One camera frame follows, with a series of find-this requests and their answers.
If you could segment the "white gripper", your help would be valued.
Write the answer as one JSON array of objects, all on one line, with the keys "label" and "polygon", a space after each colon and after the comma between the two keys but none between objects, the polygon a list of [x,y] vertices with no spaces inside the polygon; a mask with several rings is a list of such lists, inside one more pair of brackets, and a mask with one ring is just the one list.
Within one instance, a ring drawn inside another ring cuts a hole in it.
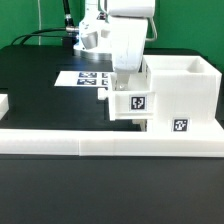
[{"label": "white gripper", "polygon": [[145,18],[110,17],[112,66],[117,74],[115,89],[128,89],[129,74],[137,73],[147,33]]}]

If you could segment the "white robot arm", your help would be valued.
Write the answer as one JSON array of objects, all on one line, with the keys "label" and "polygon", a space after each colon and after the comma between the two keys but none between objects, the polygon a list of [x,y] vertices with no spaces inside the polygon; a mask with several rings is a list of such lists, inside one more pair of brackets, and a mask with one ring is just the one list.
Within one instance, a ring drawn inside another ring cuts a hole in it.
[{"label": "white robot arm", "polygon": [[115,87],[126,90],[137,74],[146,42],[157,39],[156,0],[85,0],[74,53],[93,60],[111,60]]}]

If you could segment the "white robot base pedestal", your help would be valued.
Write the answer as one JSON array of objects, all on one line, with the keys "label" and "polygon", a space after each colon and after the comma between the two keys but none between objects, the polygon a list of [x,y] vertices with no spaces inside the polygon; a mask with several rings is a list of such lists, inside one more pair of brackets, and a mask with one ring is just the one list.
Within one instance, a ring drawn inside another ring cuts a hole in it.
[{"label": "white robot base pedestal", "polygon": [[76,56],[106,61],[111,59],[110,29],[99,1],[85,0],[85,14],[79,22],[78,42],[73,51]]}]

